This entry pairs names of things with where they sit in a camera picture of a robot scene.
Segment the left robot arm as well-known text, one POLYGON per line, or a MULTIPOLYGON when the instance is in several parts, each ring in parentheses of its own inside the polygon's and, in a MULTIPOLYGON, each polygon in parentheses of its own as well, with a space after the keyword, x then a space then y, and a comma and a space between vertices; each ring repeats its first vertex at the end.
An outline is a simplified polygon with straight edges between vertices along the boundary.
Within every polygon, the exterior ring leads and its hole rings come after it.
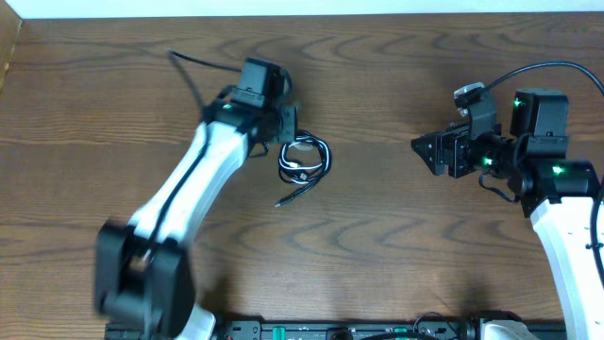
POLYGON ((155 195, 95 243, 93 304, 141 339, 208 339, 215 316, 196 302, 189 248, 228 179, 255 145, 293 140, 293 82, 282 66, 248 58, 240 80, 200 106, 193 141, 155 195))

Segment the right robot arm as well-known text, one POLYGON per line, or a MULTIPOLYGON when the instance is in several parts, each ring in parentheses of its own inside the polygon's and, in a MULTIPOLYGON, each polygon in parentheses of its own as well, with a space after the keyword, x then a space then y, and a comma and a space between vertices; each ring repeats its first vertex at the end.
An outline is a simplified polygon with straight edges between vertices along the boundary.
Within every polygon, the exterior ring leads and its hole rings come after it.
POLYGON ((566 157, 569 101, 556 90, 525 88, 513 100, 509 136, 496 121, 495 102, 481 83, 454 98, 467 121, 411 141, 435 175, 458 179, 479 171, 507 181, 545 250, 569 339, 603 336, 602 184, 589 161, 566 157))

